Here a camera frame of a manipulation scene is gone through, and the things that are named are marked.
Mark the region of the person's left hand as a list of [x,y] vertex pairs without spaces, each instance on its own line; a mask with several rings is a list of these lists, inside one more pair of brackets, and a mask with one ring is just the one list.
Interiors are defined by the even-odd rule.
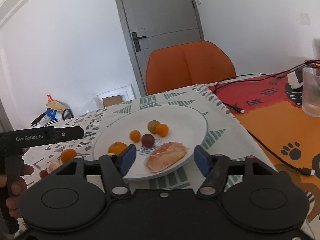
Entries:
[[[24,164],[21,170],[21,175],[28,176],[33,174],[34,168],[31,165]],[[5,187],[7,184],[7,176],[1,174],[1,187]],[[21,214],[18,209],[18,201],[20,195],[27,190],[27,184],[25,180],[20,177],[17,181],[13,182],[11,185],[12,195],[6,199],[6,206],[8,208],[11,217],[20,218]]]

